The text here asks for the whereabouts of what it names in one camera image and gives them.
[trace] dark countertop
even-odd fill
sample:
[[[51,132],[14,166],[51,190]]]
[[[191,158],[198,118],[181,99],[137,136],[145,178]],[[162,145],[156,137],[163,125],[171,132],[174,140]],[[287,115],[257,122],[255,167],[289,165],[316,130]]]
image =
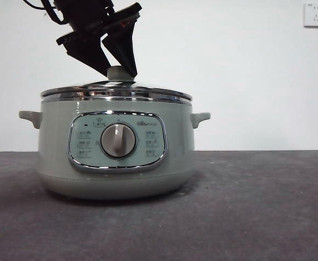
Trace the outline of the dark countertop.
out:
[[[318,151],[197,152],[141,200],[47,192],[36,153],[0,152],[0,260],[318,260]]]

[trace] white wall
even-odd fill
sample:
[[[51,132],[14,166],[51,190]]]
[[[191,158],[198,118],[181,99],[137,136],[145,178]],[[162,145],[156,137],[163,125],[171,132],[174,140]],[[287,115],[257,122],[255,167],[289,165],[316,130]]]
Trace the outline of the white wall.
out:
[[[318,29],[303,28],[303,1],[139,1],[137,81],[187,92],[195,112],[212,113],[195,131],[198,150],[318,149]],[[39,111],[40,92],[105,79],[56,45],[69,31],[0,0],[0,151],[37,150],[38,131],[17,113]]]

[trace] silver panel trim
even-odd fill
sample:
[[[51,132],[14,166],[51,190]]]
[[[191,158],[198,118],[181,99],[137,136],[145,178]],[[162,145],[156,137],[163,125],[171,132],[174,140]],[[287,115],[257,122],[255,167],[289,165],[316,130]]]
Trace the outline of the silver panel trim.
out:
[[[108,166],[86,165],[86,164],[83,164],[83,163],[81,163],[73,158],[72,153],[71,153],[70,144],[71,144],[71,139],[72,139],[73,125],[78,118],[83,117],[83,116],[87,116],[87,115],[99,115],[99,114],[132,115],[133,113],[136,113],[139,116],[154,117],[160,122],[161,128],[163,130],[163,135],[164,135],[164,151],[159,159],[157,159],[156,161],[153,161],[151,163],[148,163],[145,165],[139,165],[139,166],[108,167]],[[82,113],[82,114],[78,115],[77,117],[75,117],[71,123],[71,129],[70,129],[70,134],[69,134],[69,139],[68,139],[67,155],[68,155],[68,159],[72,163],[72,165],[81,171],[110,174],[110,173],[133,173],[133,172],[153,170],[153,169],[157,168],[167,156],[167,136],[166,136],[165,124],[162,121],[162,119],[157,114],[154,114],[154,113],[143,113],[143,112],[138,112],[138,111],[94,111],[94,112]]]

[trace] wall outlet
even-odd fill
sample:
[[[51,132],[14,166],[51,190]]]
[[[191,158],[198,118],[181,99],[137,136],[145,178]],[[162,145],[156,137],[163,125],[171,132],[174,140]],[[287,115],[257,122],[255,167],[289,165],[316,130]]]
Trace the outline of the wall outlet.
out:
[[[318,3],[304,5],[304,26],[318,27]]]

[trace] stainless steel lid rim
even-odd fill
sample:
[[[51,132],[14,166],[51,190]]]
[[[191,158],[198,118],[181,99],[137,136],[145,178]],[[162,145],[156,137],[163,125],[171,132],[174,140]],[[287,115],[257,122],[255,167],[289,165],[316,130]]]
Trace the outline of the stainless steel lid rim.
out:
[[[68,100],[89,100],[101,98],[104,100],[131,100],[137,99],[151,102],[173,102],[191,104],[192,97],[178,91],[147,88],[136,86],[133,82],[100,82],[83,86],[71,86],[56,88],[41,93],[43,102],[68,101]]]
[[[124,101],[124,102],[164,102],[164,103],[177,103],[185,104],[192,106],[190,101],[180,99],[163,99],[163,98],[145,98],[145,97],[109,97],[109,96],[96,96],[96,97],[67,97],[67,98],[58,98],[58,97],[49,97],[44,99],[42,103],[49,102],[68,102],[68,101]]]

